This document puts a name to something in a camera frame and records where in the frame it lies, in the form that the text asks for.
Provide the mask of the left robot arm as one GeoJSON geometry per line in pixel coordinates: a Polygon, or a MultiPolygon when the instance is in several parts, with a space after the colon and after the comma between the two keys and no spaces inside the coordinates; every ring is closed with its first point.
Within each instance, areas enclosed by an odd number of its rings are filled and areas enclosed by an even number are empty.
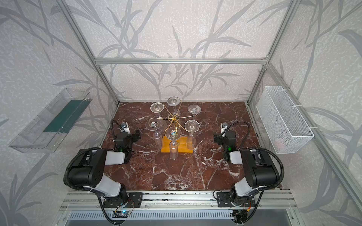
{"type": "Polygon", "coordinates": [[[133,154],[133,143],[140,139],[139,130],[134,134],[123,131],[116,135],[114,149],[81,149],[66,168],[64,184],[103,198],[100,202],[103,208],[139,208],[142,193],[127,193],[125,185],[106,176],[104,169],[106,165],[128,164],[133,154]]]}

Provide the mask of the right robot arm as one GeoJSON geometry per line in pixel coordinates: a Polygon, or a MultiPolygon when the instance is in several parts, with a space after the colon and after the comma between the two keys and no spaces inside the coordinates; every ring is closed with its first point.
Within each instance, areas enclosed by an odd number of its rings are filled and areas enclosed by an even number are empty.
{"type": "Polygon", "coordinates": [[[274,189],[283,181],[285,169],[280,158],[261,147],[236,148],[236,133],[225,131],[214,135],[214,142],[222,145],[224,156],[232,164],[243,166],[245,177],[235,183],[229,192],[217,192],[218,207],[257,206],[254,196],[274,189]]]}

